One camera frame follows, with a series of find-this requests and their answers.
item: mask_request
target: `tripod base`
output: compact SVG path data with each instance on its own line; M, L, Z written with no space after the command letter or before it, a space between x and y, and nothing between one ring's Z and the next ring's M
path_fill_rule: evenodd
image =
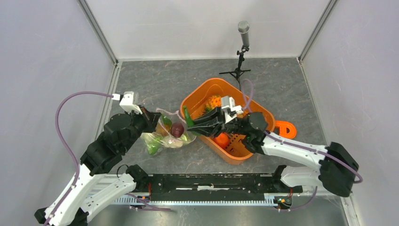
M238 82L239 90L241 91L241 82L239 78L242 76L244 72L250 72L251 70L239 70L236 68L233 72L220 72L219 74L231 74Z

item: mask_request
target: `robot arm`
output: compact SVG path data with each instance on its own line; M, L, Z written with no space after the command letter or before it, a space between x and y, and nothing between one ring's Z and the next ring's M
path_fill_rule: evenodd
M266 131L267 122L261 112L252 112L243 118L241 106L235 106L232 97L222 98L222 106L194 120L189 131L204 136L216 137L222 132L246 135L242 140L245 147L253 152L286 158L306 167L279 166L274 176L289 187L324 186L329 192L348 197L354 183L355 175L336 161L326 157L333 156L355 171L358 164L338 143L330 146L311 145L283 138L273 132Z
M51 226L85 225L118 197L132 192L136 187L146 186L146 175L142 175L145 172L135 165L104 190L88 197L93 187L122 160L122 156L142 133L155 131L161 116L137 105L137 95L133 92L113 94L113 100L120 102L125 113L112 116L104 125L104 131L88 146L80 159L76 185L72 186L74 175L52 205L36 211L35 217L39 223L44 224L50 218L48 224ZM62 200L70 188L71 192Z

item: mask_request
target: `wire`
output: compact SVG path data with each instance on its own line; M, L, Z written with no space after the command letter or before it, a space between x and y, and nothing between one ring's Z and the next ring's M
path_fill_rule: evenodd
M52 216L55 214L55 212L58 210L58 208L60 207L60 205L63 203L63 201L66 199L66 197L69 195L69 193L72 191L72 188L75 187L76 182L78 181L79 178L79 174L80 174L80 169L79 169L79 162L76 159L76 156L73 154L71 148L68 146L68 144L66 143L61 130L60 130L60 125L59 125L59 116L60 116L60 111L61 108L63 107L63 105L72 97L78 96L78 95L83 95L83 94L93 94L93 95L98 95L98 96L103 96L103 97L113 97L113 95L109 95L106 93L99 93L99 92L92 92L92 91L83 91L83 92L78 92L78 93L74 93L72 95L69 95L67 98L65 98L60 105L57 108L56 111L56 130L57 130L57 134L60 137L61 142L63 143L64 147L66 148L66 150L68 151L69 155L71 156L73 163L75 165L75 177L72 181L71 186L68 188L68 190L65 192L65 194L62 196L62 198L60 199L60 201L56 204L56 206L54 207L54 209L50 212L49 217L46 219L45 223L43 224L44 226L47 226L49 221L51 220Z
M253 83L252 83L250 80L248 80L248 79L244 79L244 82L249 83L249 85L250 85L250 90L251 90L251 95L249 95L249 99L247 100L246 95L245 95L245 93L244 93L244 89L242 89L241 92L242 92L242 96L243 96L244 102L245 102L245 107L242 108L242 109L243 109L243 110L248 109L249 112L252 112L251 108L249 107L249 103L251 102L252 97L253 97L254 85L253 85ZM279 140L279 139L273 137L272 135L270 135L267 131L265 131L264 133L266 134L266 136L269 136L270 138L272 138L272 139L275 140L275 141L281 141L281 140ZM330 154L328 154L328 153L318 152L316 149L303 147L303 146L301 146L301 145L293 144L293 143L290 143L290 142L284 142L284 144L290 145L290 146L294 146L294 147L298 147L298 148L301 148L301 149L304 149L304 150L308 150L308 151L314 152L314 153L316 153L316 154L322 154L322 155L324 155L325 157L328 157L328 158L330 158L330 159L336 161L337 163L341 164L342 166L344 166L345 168L347 168L351 173L353 173L354 175L356 175L356 176L359 178L359 180L354 181L354 182L353 182L354 184L359 184L359 183L363 182L363 177L362 177L357 171L355 171L352 167L348 166L345 162L343 162L343 161L337 159L336 157L334 157L334 156L332 156L332 155L330 155ZM310 199L307 203L305 203L305 204L302 205L302 206L295 207L295 208L293 208L293 209L281 210L281 211L288 212L288 211L291 211L291 210L298 210L298 209L301 209L301 208L303 208L303 207L309 205L309 203L311 203L311 202L314 200L314 198L316 197L316 193L317 193L317 187L315 187L314 192L313 192L313 195L312 195L311 199Z
M308 205L314 200L314 198L316 198L316 193L317 193L317 186L314 188L314 192L313 192L313 194L312 194L312 196L311 196L311 199L309 199L307 203L303 204L302 206L290 208L290 209L288 209L288 210L278 209L278 211L279 211L279 212L280 212L280 211L282 211L282 212L290 212L290 211L293 211L293 210L300 210L300 209L302 209L302 208L308 206Z
M275 141L279 141L280 143L283 143L285 145L301 148L301 149L304 149L304 150L307 150L307 151L310 151L310 152L313 152L313 153L316 153L316 154L324 155L325 157L328 157L328 158L334 160L335 162L339 163L340 165L344 166L347 170L349 170L351 173L356 175L359 178L359 180L354 181L353 182L354 184L359 184L359 183L363 182L363 177L356 170L354 170L352 167L348 166L345 162L341 161L340 159L336 158L335 156L332 156L332 155L330 155L330 154L328 154L326 152L319 152L318 150L316 150L314 148L309 148L309 147L293 144L293 143L290 143L290 142L287 142L287 141L282 141L282 140L272 136L271 134L267 133L266 131L265 131L265 134L266 134L266 136L270 137L271 139L273 139Z
M151 183L148 183L148 196L151 199Z
M116 170L116 177L117 177L117 178L119 178L118 173L119 173L119 169L120 169L122 166L126 166L126 167L129 168L129 166L126 165L126 164L123 164L123 165L119 166L118 169Z
M248 109L249 112L252 112L251 108L249 107L249 104L252 101L252 97L254 96L254 85L252 84L251 80L249 79L244 79L243 83L249 83L251 90L250 90L250 94L249 94L249 99L247 100L246 95L244 93L244 89L241 88L241 92L242 92L242 97L244 98L244 102L245 102L245 106L242 108L242 110L244 111L245 109Z
M291 198L293 194L294 194L294 193L293 193L293 190L292 190L292 188L290 187L290 188L289 188L289 196L288 196L288 198Z
M294 198L291 196L290 198L287 198L287 200L291 200L291 204L287 205L286 202L282 202L281 204L283 204L284 206L291 208L292 204L294 203Z
M137 201L141 202L142 204L144 204L144 206L149 207L150 209L138 209L138 210L142 210L142 211L172 211L169 208L158 208L155 206L152 206L146 202L144 202L143 200L139 199L137 196L135 196L134 194L130 194L130 193L126 193L126 195L131 196L133 198L135 198Z

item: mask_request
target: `white panel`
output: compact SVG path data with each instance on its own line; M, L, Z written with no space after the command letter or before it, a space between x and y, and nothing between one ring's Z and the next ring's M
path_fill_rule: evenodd
M361 225L395 225L399 187L399 1L343 0L305 58L329 141L359 163Z
M105 92L113 64L75 0L1 1L0 140L2 225L38 225L74 172L56 134L58 105L69 94ZM61 131L80 158L92 142L104 97L74 97Z
M247 57L296 57L328 0L88 0L119 59L235 57L237 24L250 24Z

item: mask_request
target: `orange ring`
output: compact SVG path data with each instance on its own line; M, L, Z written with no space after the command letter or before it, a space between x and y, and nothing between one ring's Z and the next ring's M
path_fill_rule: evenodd
M296 136L295 126L288 121L276 120L275 128L279 130L279 135L288 139L294 139Z

